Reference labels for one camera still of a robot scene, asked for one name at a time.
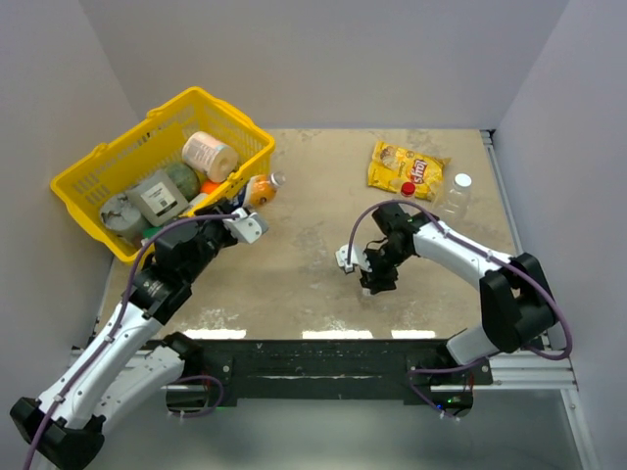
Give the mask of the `orange juice bottle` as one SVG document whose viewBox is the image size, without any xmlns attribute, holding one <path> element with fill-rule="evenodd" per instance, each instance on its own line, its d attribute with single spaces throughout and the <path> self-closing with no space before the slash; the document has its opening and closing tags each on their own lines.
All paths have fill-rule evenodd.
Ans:
<svg viewBox="0 0 627 470">
<path fill-rule="evenodd" d="M 255 175 L 231 202 L 236 208 L 257 209 L 271 202 L 285 182 L 286 177 L 281 171 Z"/>
</svg>

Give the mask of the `red label water bottle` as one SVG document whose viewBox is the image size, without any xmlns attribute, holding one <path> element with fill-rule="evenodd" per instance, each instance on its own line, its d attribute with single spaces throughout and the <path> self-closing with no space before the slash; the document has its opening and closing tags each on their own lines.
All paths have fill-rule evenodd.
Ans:
<svg viewBox="0 0 627 470">
<path fill-rule="evenodd" d="M 415 200 L 416 186 L 414 183 L 408 181 L 404 182 L 398 193 L 398 199 L 402 201 L 414 201 Z"/>
</svg>

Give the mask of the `wide clear plastic bottle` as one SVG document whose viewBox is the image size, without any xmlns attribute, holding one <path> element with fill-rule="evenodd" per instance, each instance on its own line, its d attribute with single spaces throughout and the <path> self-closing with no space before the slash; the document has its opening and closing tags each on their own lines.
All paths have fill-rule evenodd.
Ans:
<svg viewBox="0 0 627 470">
<path fill-rule="evenodd" d="M 442 184 L 432 203 L 432 212 L 449 226 L 464 218 L 471 196 L 472 184 L 469 188 L 459 188 L 454 183 L 455 176 Z"/>
</svg>

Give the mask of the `red bottle cap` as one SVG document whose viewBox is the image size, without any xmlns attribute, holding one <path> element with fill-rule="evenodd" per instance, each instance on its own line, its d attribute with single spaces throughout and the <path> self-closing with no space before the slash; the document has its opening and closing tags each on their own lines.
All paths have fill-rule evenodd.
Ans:
<svg viewBox="0 0 627 470">
<path fill-rule="evenodd" d="M 400 195 L 404 198 L 412 198 L 415 193 L 415 185 L 412 182 L 405 182 L 401 186 Z"/>
</svg>

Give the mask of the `large white bottle cap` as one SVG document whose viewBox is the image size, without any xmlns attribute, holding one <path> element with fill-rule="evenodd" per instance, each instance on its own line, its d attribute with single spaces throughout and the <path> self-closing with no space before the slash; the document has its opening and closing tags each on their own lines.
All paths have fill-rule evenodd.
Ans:
<svg viewBox="0 0 627 470">
<path fill-rule="evenodd" d="M 466 173 L 458 173 L 454 178 L 454 183 L 459 188 L 469 188 L 472 184 L 472 178 Z"/>
</svg>

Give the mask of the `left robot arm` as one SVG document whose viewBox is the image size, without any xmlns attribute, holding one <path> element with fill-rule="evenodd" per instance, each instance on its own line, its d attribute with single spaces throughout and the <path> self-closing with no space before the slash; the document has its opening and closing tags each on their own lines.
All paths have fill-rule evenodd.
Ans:
<svg viewBox="0 0 627 470">
<path fill-rule="evenodd" d="M 192 384 L 203 360 L 159 346 L 129 368 L 148 340 L 192 295 L 192 285 L 220 251 L 253 244 L 267 231 L 262 217 L 227 200 L 166 225 L 140 249 L 121 301 L 77 360 L 37 398 L 21 398 L 10 416 L 28 451 L 57 469 L 84 469 L 105 439 L 145 399 L 170 383 Z"/>
</svg>

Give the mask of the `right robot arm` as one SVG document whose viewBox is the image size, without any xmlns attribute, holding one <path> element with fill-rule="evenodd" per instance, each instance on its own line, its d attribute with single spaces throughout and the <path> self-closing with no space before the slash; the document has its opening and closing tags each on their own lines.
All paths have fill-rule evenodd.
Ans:
<svg viewBox="0 0 627 470">
<path fill-rule="evenodd" d="M 398 267 L 412 257 L 439 264 L 479 293 L 480 323 L 450 338 L 446 354 L 436 361 L 443 382 L 459 384 L 470 374 L 471 363 L 525 348 L 558 323 L 555 300 L 535 257 L 490 250 L 431 212 L 410 215 L 394 201 L 378 203 L 367 212 L 383 234 L 383 244 L 359 249 L 353 229 L 337 262 L 347 273 L 357 268 L 362 287 L 371 295 L 394 290 Z"/>
</svg>

